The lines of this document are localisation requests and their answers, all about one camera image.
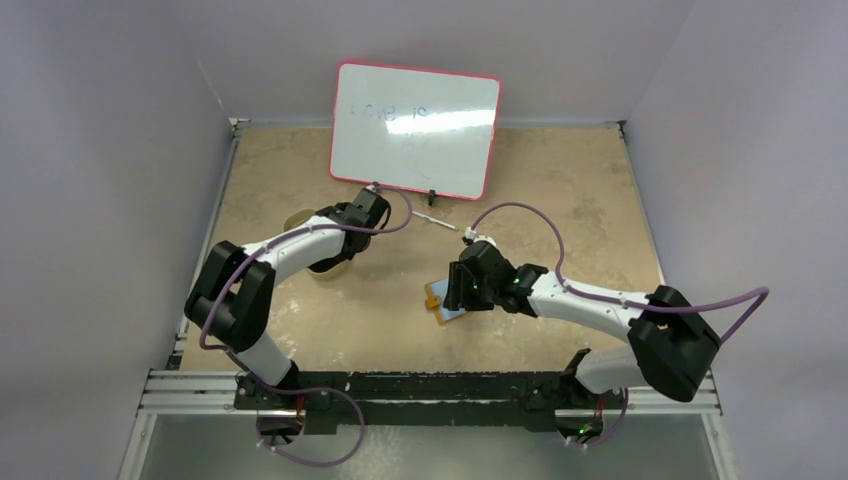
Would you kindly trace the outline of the yellow leather card holder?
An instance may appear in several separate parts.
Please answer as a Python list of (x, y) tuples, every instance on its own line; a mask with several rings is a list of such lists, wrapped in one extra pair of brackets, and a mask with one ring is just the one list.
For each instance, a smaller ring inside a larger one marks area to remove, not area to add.
[(434, 314), (437, 323), (442, 326), (467, 315), (467, 311), (464, 309), (449, 310), (444, 306), (447, 290), (447, 278), (430, 282), (424, 286), (425, 308)]

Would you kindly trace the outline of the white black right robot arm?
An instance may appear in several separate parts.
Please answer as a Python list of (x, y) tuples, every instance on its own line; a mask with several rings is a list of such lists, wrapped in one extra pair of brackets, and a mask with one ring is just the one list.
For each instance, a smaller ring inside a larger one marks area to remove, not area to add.
[(448, 267), (449, 311), (490, 311), (565, 320), (610, 335), (622, 346), (587, 350), (566, 367), (564, 399), (584, 407), (614, 389), (651, 387), (690, 402), (716, 357), (716, 332), (676, 289), (652, 293), (609, 290), (561, 280), (535, 264), (513, 266), (487, 241), (466, 246)]

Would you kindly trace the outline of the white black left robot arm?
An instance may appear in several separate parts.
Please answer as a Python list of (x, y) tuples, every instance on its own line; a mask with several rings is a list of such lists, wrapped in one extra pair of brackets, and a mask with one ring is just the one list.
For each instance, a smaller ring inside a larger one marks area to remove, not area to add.
[(296, 225), (267, 240), (215, 244), (187, 297), (184, 315), (200, 330), (205, 351), (221, 351), (261, 382), (272, 408), (292, 405), (299, 369), (268, 332), (276, 287), (307, 270), (327, 273), (365, 251), (392, 207), (374, 186), (350, 202), (301, 213)]

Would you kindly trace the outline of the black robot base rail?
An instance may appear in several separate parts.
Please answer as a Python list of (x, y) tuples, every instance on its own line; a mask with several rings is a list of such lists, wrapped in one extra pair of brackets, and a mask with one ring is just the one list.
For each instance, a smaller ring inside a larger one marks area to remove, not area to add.
[(234, 407), (261, 415), (300, 413), (309, 434), (333, 434), (341, 425), (360, 422), (575, 433), (598, 410), (624, 403), (623, 394), (593, 394), (560, 371), (302, 371), (294, 388), (295, 394), (283, 395), (240, 375)]

